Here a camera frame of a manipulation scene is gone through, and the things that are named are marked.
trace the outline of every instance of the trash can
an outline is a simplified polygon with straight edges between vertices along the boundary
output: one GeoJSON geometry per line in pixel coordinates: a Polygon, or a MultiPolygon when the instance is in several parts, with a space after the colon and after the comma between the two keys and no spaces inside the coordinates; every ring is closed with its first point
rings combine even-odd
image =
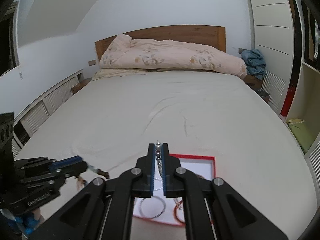
{"type": "Polygon", "coordinates": [[[269,103],[270,95],[267,91],[261,88],[255,88],[253,91],[256,92],[266,103],[269,103]]]}

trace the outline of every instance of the metal bolt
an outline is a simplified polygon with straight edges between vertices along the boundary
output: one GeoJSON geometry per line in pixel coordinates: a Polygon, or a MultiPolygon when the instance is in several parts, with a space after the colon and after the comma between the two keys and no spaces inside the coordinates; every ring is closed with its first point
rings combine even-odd
{"type": "Polygon", "coordinates": [[[96,186],[100,186],[100,185],[103,184],[103,179],[101,179],[101,178],[95,178],[95,179],[93,180],[93,184],[96,185],[96,186]]]}
{"type": "Polygon", "coordinates": [[[178,168],[176,168],[176,172],[178,174],[185,174],[186,173],[186,169],[182,168],[182,167],[178,167],[178,168]]]}
{"type": "Polygon", "coordinates": [[[133,169],[131,170],[131,173],[134,174],[134,175],[138,175],[138,174],[141,173],[141,169],[139,169],[139,168],[133,168],[133,169]]]}
{"type": "Polygon", "coordinates": [[[223,179],[221,179],[221,178],[215,178],[215,179],[213,180],[213,183],[214,183],[215,185],[217,185],[217,186],[221,186],[221,185],[223,185],[224,181],[223,181],[223,179]]]}

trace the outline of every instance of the mattress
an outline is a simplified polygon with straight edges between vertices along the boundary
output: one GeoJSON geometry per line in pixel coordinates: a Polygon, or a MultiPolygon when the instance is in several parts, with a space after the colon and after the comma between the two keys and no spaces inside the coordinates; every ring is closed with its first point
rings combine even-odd
{"type": "MultiPolygon", "coordinates": [[[[168,143],[171,153],[215,156],[217,176],[289,239],[297,239],[316,212],[299,145],[273,110],[232,75],[168,71],[92,81],[44,122],[18,158],[80,155],[115,178],[156,140],[168,143]]],[[[76,192],[75,179],[68,179],[61,196],[42,208],[44,217],[76,192]]],[[[134,218],[131,239],[149,238],[185,239],[185,232],[134,218]]]]}

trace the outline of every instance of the blue towel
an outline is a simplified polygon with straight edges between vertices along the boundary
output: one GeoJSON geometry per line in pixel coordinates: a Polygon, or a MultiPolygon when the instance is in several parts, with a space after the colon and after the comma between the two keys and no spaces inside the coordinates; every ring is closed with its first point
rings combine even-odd
{"type": "Polygon", "coordinates": [[[247,66],[247,74],[262,80],[266,74],[266,62],[261,52],[258,49],[244,50],[241,56],[247,66]]]}

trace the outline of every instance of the headboard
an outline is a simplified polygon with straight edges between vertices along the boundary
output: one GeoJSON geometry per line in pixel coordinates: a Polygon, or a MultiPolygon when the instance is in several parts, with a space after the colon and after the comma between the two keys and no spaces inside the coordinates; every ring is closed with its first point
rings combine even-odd
{"type": "MultiPolygon", "coordinates": [[[[169,25],[146,28],[125,33],[133,39],[154,39],[157,41],[173,40],[194,42],[215,47],[226,52],[226,29],[211,25],[169,25]]],[[[96,41],[96,50],[100,60],[116,36],[96,41]]]]}

